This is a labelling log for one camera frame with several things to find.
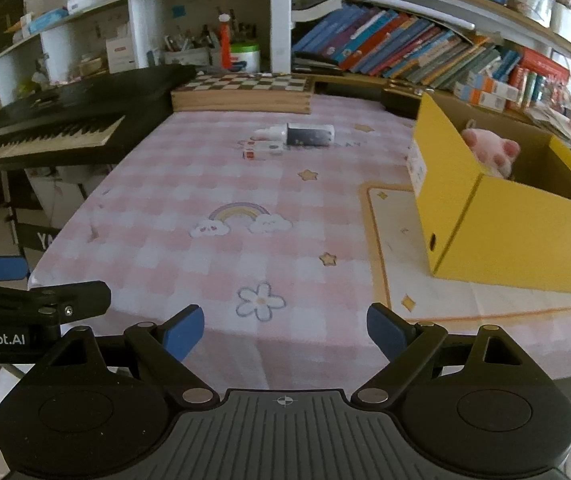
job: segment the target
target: electronic keyboard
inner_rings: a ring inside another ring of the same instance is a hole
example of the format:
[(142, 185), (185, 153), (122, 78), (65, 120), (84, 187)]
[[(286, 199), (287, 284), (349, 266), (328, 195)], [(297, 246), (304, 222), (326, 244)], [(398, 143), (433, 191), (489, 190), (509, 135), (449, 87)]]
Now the electronic keyboard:
[(116, 164), (172, 113), (191, 66), (96, 76), (0, 110), (0, 170)]

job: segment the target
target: chessboard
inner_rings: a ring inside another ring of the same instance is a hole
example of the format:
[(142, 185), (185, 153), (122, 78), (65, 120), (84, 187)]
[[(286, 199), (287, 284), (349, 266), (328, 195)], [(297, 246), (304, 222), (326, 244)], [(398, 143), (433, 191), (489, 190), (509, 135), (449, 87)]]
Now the chessboard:
[(201, 75), (172, 91), (172, 107), (176, 112), (210, 110), (309, 114), (312, 89), (312, 79), (300, 75)]

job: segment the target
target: green container lid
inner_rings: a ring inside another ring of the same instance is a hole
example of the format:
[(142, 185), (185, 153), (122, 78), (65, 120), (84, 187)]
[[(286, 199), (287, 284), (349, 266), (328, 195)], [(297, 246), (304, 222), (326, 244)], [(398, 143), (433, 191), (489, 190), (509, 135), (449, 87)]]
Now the green container lid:
[(230, 52), (232, 54), (240, 54), (242, 52), (258, 52), (258, 43), (251, 41), (244, 41), (243, 43), (232, 43), (230, 45)]

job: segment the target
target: pink plush toy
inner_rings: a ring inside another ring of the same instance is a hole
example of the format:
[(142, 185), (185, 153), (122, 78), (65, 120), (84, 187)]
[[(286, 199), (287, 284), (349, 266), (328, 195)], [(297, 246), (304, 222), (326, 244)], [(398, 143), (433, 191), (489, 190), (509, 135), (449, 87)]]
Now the pink plush toy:
[(512, 164), (521, 152), (521, 146), (517, 142), (502, 139), (494, 132), (478, 128), (463, 130), (461, 137), (476, 159), (489, 168), (492, 176), (510, 177)]

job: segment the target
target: yellow cardboard box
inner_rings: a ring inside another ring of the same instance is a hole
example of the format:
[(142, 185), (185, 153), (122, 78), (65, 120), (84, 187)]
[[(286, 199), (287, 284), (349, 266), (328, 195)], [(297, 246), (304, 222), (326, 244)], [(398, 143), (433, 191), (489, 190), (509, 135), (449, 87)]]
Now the yellow cardboard box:
[[(490, 176), (459, 132), (469, 119), (521, 146)], [(535, 126), (424, 93), (408, 168), (437, 278), (571, 292), (571, 151)]]

